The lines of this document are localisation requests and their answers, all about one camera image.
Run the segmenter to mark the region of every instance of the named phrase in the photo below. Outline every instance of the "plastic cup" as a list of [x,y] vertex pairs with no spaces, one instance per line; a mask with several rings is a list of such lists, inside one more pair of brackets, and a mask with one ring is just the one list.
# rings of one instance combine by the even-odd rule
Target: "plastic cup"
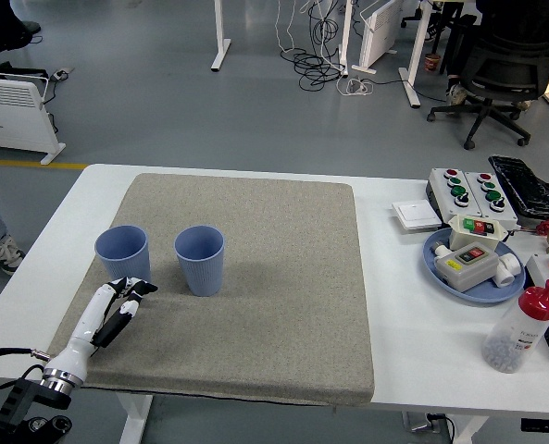
[[208,225],[189,227],[173,242],[183,275],[196,296],[212,296],[222,286],[225,237]]
[[95,252],[111,280],[128,277],[151,281],[148,236],[142,228],[120,225],[104,231],[95,241]]
[[426,54],[424,56],[424,69],[429,72],[436,71],[437,67],[439,66],[440,60],[441,56],[438,54]]

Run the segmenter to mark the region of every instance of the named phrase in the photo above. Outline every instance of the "blue plate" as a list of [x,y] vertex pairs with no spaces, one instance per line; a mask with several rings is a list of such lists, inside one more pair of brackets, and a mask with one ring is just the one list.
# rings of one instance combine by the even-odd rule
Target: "blue plate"
[[[434,242],[440,241],[444,243],[444,245],[448,248],[450,234],[451,234],[450,228],[444,228],[444,229],[439,229],[438,231],[435,231],[424,242],[424,250],[422,252],[422,256],[424,258],[424,264],[426,265],[427,269],[430,270],[430,275],[437,281],[437,283],[441,287],[443,287],[445,290],[449,291],[450,293],[454,294],[455,296],[459,296],[460,298],[466,299],[468,301],[483,302],[483,303],[494,303],[494,302],[506,301],[507,299],[514,298],[521,293],[521,291],[523,290],[523,285],[525,284],[525,267],[524,266],[521,267],[521,273],[515,276],[515,280],[513,281],[513,283],[506,287],[502,287],[501,289],[496,287],[496,284],[494,284],[492,279],[484,280],[481,284],[478,284],[475,287],[472,287],[471,289],[466,290],[464,292],[452,289],[447,284],[445,284],[441,279],[439,273],[437,272],[437,269],[434,266],[435,256],[432,250],[430,249],[430,247]],[[507,253],[515,254],[510,248],[508,248],[502,242],[498,242],[498,246],[496,247],[495,252],[501,256]]]

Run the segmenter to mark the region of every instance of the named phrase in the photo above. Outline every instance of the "gray felt mat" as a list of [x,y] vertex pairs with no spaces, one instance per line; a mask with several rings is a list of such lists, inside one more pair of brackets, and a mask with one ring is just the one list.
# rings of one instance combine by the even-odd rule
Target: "gray felt mat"
[[[299,404],[370,402],[373,366],[350,186],[142,174],[112,226],[122,224],[149,234],[159,290],[90,359],[85,386]],[[191,294],[173,252],[176,234],[196,224],[219,227],[227,242],[223,287],[208,298]],[[95,258],[52,354],[66,346],[107,281]]]

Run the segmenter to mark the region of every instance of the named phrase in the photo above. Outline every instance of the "gray floor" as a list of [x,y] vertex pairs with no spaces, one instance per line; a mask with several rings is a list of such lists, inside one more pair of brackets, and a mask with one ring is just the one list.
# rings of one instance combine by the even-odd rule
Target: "gray floor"
[[[291,2],[284,3],[280,29],[286,45]],[[406,2],[408,15],[415,3]],[[534,103],[519,120],[532,133],[529,146],[519,148],[516,136],[485,123],[475,138],[477,148],[467,152],[461,145],[472,117],[439,117],[428,123],[426,115],[436,102],[421,97],[422,107],[410,108],[399,83],[376,85],[366,97],[342,97],[334,82],[320,92],[303,92],[293,66],[279,57],[275,1],[224,2],[225,36],[232,45],[219,73],[210,70],[217,51],[212,2],[12,4],[22,19],[41,23],[44,39],[0,55],[0,61],[10,59],[15,66],[50,72],[74,68],[46,106],[56,117],[58,139],[67,145],[55,163],[427,179],[433,167],[489,171],[488,157],[502,154],[524,160],[549,181],[545,101]],[[400,30],[398,53],[385,55],[375,65],[375,81],[398,79],[397,68],[407,66],[415,28],[410,23]],[[310,49],[305,15],[297,12],[292,33],[297,46]],[[360,47],[358,36],[352,33],[351,39],[349,64],[356,62]],[[331,45],[338,42],[336,38]],[[444,77],[421,70],[416,88],[442,97],[445,83]],[[0,148],[0,159],[6,161],[41,158],[38,153]],[[25,250],[79,174],[74,169],[0,166],[0,212]],[[0,272],[0,291],[6,283]],[[67,443],[119,441],[125,414],[113,394],[81,390],[67,415],[75,423]],[[331,408],[172,397],[156,399],[143,443],[441,440],[446,442],[444,434],[407,434],[401,414],[395,412],[334,413]],[[493,418],[474,442],[549,443],[549,435],[521,433],[519,420]]]

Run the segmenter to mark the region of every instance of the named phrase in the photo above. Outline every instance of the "white table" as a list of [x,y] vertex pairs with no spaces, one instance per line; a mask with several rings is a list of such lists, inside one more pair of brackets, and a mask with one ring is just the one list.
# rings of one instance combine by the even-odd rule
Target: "white table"
[[[473,2],[475,0],[442,0],[446,2]],[[400,78],[403,81],[404,89],[406,90],[407,98],[410,102],[410,106],[413,108],[420,108],[420,101],[416,91],[414,91],[414,82],[416,81],[416,74],[418,72],[418,65],[420,64],[420,56],[422,55],[422,46],[424,45],[424,39],[426,37],[426,29],[429,26],[430,13],[432,11],[432,4],[428,1],[422,2],[422,18],[418,23],[418,30],[416,32],[416,39],[414,40],[414,48],[412,49],[412,56],[410,56],[410,65],[408,68],[399,68],[398,72]]]
[[[143,172],[350,184],[375,371],[372,407],[459,414],[458,444],[471,443],[471,435],[492,415],[549,419],[546,344],[540,343],[514,375],[487,365],[481,343],[513,301],[484,306],[439,288],[421,259],[421,246],[430,233],[405,231],[394,215],[392,202],[425,197],[425,180],[89,166],[0,295],[0,347],[47,350],[94,258],[94,240],[109,227],[132,180]],[[518,233],[509,246],[526,261],[543,251],[545,240]],[[22,355],[0,358],[0,379],[16,378],[31,364],[33,359]],[[119,397],[129,413],[121,442],[140,442],[152,396]]]

